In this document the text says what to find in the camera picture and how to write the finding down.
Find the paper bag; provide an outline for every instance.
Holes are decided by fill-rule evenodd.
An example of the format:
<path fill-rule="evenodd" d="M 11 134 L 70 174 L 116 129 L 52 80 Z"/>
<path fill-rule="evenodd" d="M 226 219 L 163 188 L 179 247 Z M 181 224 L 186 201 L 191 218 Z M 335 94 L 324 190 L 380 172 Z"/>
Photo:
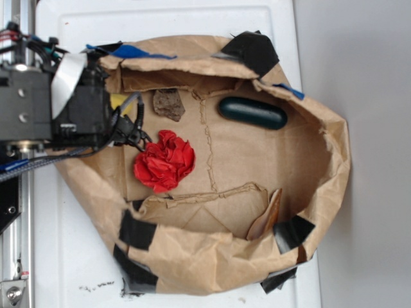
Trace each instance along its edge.
<path fill-rule="evenodd" d="M 259 78 L 212 56 L 228 42 L 155 38 L 128 44 L 177 57 L 100 61 L 110 92 L 143 93 L 143 129 L 154 142 L 167 129 L 195 150 L 195 169 L 176 189 L 155 195 L 137 180 L 139 152 L 130 146 L 57 165 L 131 290 L 206 295 L 287 272 L 312 258 L 341 206 L 350 170 L 346 121 L 285 89 L 279 64 Z M 178 89 L 186 110 L 179 122 L 154 112 L 157 89 Z M 268 130 L 225 119 L 217 105 L 229 96 L 280 107 L 288 122 Z"/>

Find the gray wall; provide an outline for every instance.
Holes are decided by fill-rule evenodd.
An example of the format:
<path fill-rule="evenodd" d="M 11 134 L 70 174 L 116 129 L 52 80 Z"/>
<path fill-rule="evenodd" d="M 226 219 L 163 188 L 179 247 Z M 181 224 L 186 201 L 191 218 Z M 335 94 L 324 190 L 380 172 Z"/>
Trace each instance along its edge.
<path fill-rule="evenodd" d="M 353 169 L 319 247 L 323 308 L 411 306 L 411 1 L 294 0 L 302 87 L 348 120 Z"/>

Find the crumpled red paper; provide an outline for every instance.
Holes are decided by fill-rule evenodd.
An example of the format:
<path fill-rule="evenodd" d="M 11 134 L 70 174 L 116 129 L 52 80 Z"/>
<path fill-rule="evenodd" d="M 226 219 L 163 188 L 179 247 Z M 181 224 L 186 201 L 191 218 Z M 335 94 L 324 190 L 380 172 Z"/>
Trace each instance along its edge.
<path fill-rule="evenodd" d="M 195 153 L 189 142 L 171 130 L 159 132 L 159 142 L 150 142 L 134 163 L 134 175 L 156 194 L 176 188 L 192 172 Z"/>

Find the black tape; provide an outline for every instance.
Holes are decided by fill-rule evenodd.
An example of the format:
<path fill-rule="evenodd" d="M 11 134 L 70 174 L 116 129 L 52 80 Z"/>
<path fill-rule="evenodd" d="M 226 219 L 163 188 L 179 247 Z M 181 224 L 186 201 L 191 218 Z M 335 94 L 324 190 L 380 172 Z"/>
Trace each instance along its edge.
<path fill-rule="evenodd" d="M 121 221 L 120 239 L 134 248 L 148 250 L 157 225 L 139 221 L 133 218 L 130 211 L 126 210 Z"/>
<path fill-rule="evenodd" d="M 260 77 L 266 75 L 279 62 L 271 40 L 259 31 L 243 32 L 214 56 L 243 63 Z"/>
<path fill-rule="evenodd" d="M 123 45 L 123 43 L 120 41 L 118 43 L 113 43 L 113 44 L 107 44 L 107 45 L 99 45 L 99 49 L 84 49 L 82 52 L 86 52 L 89 60 L 92 61 L 97 61 L 103 56 L 107 56 L 109 52 L 115 51 L 118 47 Z"/>
<path fill-rule="evenodd" d="M 123 275 L 126 294 L 155 293 L 159 278 L 151 273 L 146 266 L 131 261 L 117 245 L 114 247 L 113 256 Z"/>
<path fill-rule="evenodd" d="M 281 288 L 283 284 L 290 278 L 295 277 L 295 273 L 297 272 L 297 268 L 293 268 L 290 271 L 286 271 L 285 273 L 269 277 L 262 281 L 261 287 L 266 294 L 269 294 L 271 291 Z"/>
<path fill-rule="evenodd" d="M 314 224 L 300 216 L 294 216 L 290 221 L 276 223 L 273 231 L 280 253 L 289 252 L 300 246 L 314 228 Z"/>

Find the dark green oval object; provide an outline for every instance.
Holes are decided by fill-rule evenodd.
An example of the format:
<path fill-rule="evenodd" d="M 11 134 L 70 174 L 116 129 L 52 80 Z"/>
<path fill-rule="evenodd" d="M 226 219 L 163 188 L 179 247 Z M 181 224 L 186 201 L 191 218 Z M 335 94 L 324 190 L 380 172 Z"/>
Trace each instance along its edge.
<path fill-rule="evenodd" d="M 247 98 L 225 98 L 218 111 L 227 119 L 279 130 L 287 123 L 287 114 L 276 106 Z"/>

